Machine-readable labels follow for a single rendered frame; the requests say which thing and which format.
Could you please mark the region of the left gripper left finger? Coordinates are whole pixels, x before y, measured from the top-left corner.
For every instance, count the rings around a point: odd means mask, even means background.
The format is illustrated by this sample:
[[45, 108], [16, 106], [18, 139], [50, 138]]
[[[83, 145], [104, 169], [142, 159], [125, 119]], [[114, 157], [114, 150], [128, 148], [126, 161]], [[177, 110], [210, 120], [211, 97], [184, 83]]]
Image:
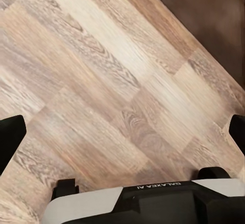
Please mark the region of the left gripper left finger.
[[0, 120], [0, 176], [27, 133], [23, 115]]

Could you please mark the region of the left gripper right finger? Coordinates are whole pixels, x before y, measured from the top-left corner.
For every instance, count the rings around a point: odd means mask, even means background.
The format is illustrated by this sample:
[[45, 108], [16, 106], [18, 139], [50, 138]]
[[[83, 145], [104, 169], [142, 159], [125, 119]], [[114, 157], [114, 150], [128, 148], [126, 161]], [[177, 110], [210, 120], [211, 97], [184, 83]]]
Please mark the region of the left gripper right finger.
[[245, 156], [245, 117], [240, 115], [233, 115], [230, 126], [229, 134], [242, 151]]

